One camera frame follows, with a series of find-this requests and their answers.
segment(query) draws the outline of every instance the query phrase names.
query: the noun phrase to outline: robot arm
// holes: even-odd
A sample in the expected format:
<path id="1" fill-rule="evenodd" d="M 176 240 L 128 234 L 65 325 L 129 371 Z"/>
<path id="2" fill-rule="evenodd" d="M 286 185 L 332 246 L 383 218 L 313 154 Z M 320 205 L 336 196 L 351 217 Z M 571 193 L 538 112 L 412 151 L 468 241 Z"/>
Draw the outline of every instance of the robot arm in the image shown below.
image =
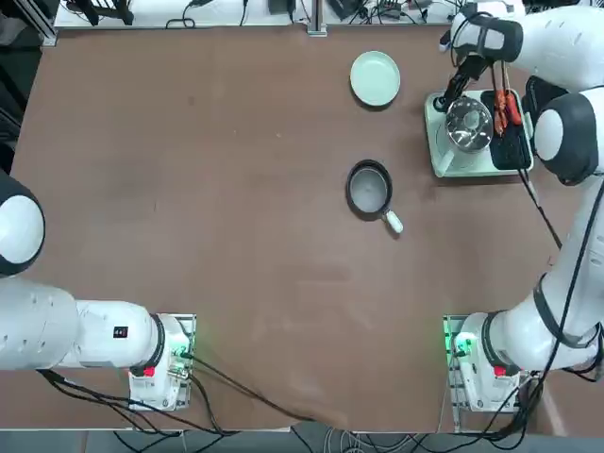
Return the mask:
<path id="1" fill-rule="evenodd" d="M 187 320 L 128 302 L 75 300 L 12 277 L 35 261 L 43 240 L 38 200 L 0 172 L 0 370 L 126 368 L 131 399 L 165 411 L 186 406 Z"/>
<path id="2" fill-rule="evenodd" d="M 503 60 L 569 91 L 542 109 L 534 145 L 566 185 L 580 184 L 582 203 L 556 264 L 512 310 L 465 320 L 460 358 L 469 406 L 495 411 L 518 385 L 519 370 L 543 370 L 557 341 L 571 276 L 604 173 L 604 35 L 599 8 L 566 7 L 525 15 L 502 2 L 467 4 L 451 44 L 462 57 Z M 552 369 L 592 360 L 604 319 L 604 219 L 596 216 Z"/>

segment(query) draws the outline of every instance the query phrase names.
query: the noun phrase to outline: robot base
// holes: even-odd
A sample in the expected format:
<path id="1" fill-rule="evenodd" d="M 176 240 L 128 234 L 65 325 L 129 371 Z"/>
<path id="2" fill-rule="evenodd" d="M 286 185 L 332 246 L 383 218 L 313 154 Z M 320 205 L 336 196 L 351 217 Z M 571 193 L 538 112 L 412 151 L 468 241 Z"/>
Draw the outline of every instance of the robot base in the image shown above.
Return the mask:
<path id="1" fill-rule="evenodd" d="M 189 407 L 191 382 L 189 374 L 192 361 L 180 354 L 193 353 L 196 315 L 158 313 L 163 323 L 166 338 L 163 354 L 158 366 L 145 376 L 128 373 L 130 399 L 163 411 L 175 411 Z M 139 405 L 130 405 L 135 411 L 149 411 Z"/>
<path id="2" fill-rule="evenodd" d="M 456 432 L 461 428 L 460 409 L 498 411 L 503 401 L 518 386 L 520 373 L 507 377 L 495 375 L 482 349 L 480 332 L 485 313 L 469 316 L 444 316 L 448 381 Z M 516 397 L 501 412 L 514 412 Z"/>
<path id="3" fill-rule="evenodd" d="M 485 90 L 469 90 L 463 92 L 464 95 L 471 97 L 473 99 L 480 100 L 480 95 Z M 518 93 L 514 90 L 514 95 L 517 99 Z M 443 133 L 441 128 L 445 125 L 445 114 L 440 111 L 436 111 L 433 106 L 434 99 L 443 95 L 443 92 L 434 92 L 428 99 L 426 100 L 426 104 L 424 105 L 424 114 L 426 116 L 426 132 L 428 134 L 428 147 L 430 150 L 430 161 L 432 162 L 432 168 L 435 170 L 438 168 L 438 164 L 440 163 L 443 156 L 446 154 L 447 150 L 452 146 L 449 140 L 445 139 L 445 134 Z M 528 137 L 531 135 L 531 127 L 530 121 L 528 121 L 524 117 L 524 112 L 522 111 L 522 107 L 520 108 L 520 114 L 523 117 L 523 127 L 525 129 L 525 137 L 527 137 L 527 149 L 530 148 L 530 142 Z M 530 166 L 527 171 L 532 170 L 533 159 L 532 153 L 530 153 Z M 443 177 L 470 177 L 470 176 L 509 176 L 516 175 L 516 170 L 499 170 L 493 165 L 493 160 L 491 159 L 491 153 L 488 149 L 485 149 L 481 153 L 476 154 L 472 157 L 471 160 L 463 159 L 453 159 L 449 168 L 446 170 Z"/>

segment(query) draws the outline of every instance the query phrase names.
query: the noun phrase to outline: table surface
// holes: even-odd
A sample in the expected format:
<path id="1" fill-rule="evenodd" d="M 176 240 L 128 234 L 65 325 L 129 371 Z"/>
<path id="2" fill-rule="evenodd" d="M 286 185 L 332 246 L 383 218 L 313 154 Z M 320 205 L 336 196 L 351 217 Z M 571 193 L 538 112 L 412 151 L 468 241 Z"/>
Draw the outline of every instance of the table surface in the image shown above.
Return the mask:
<path id="1" fill-rule="evenodd" d="M 556 256 L 516 180 L 432 174 L 423 104 L 453 71 L 437 50 L 443 31 L 61 35 L 44 51 L 13 168 L 47 219 L 25 276 L 77 298 L 196 313 L 197 354 L 292 411 L 337 428 L 434 431 L 443 315 L 514 306 Z M 402 76 L 379 112 L 360 107 L 347 83 L 371 49 Z M 520 91 L 524 80 L 512 73 Z M 393 177 L 398 240 L 344 201 L 349 169 L 367 158 Z M 563 235 L 579 190 L 539 166 L 532 177 Z M 532 429 L 600 435 L 590 412 L 604 390 L 559 374 Z M 115 370 L 69 376 L 127 392 Z M 200 376 L 225 428 L 292 422 Z M 0 374 L 0 388 L 2 428 L 126 426 L 31 371 Z M 208 423 L 197 397 L 179 415 Z"/>

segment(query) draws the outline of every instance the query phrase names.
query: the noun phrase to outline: red tool handle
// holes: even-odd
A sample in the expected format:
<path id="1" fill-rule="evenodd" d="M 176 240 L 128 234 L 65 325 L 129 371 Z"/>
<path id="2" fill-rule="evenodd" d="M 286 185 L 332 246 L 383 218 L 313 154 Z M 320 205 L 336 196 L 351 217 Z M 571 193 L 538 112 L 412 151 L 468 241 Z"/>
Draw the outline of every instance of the red tool handle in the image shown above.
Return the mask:
<path id="1" fill-rule="evenodd" d="M 506 109 L 512 123 L 516 126 L 522 125 L 522 116 L 520 116 L 518 104 L 516 104 L 516 96 L 513 95 L 513 92 L 508 92 L 508 94 L 506 94 Z"/>

